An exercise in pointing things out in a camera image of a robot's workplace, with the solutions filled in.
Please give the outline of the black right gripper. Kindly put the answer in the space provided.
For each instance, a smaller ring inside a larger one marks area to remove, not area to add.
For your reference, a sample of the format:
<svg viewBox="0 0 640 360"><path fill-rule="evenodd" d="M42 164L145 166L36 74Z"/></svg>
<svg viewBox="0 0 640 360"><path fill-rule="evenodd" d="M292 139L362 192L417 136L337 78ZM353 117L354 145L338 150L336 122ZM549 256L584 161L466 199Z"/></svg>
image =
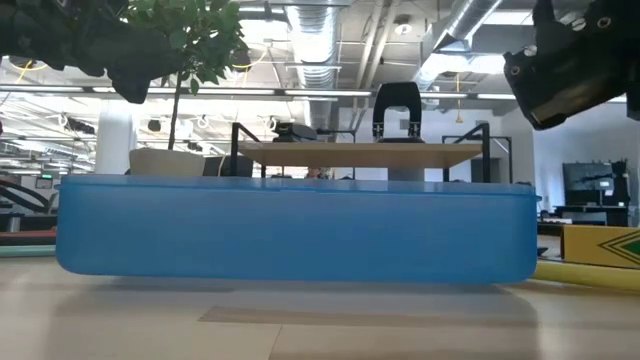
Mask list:
<svg viewBox="0 0 640 360"><path fill-rule="evenodd" d="M578 31L557 21L553 3L533 11L536 53L504 54L504 76L525 119L537 131L622 94L639 119L639 3L593 1Z"/></svg>

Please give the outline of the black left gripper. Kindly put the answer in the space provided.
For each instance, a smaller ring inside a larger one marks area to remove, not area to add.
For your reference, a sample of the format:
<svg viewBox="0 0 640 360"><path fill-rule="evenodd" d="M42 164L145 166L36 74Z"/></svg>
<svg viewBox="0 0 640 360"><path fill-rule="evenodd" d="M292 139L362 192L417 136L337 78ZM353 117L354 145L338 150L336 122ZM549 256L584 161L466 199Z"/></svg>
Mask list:
<svg viewBox="0 0 640 360"><path fill-rule="evenodd" d="M143 104L150 83L178 71L158 31L122 20L128 0L1 0L1 53L61 70L107 71L129 103Z"/></svg>

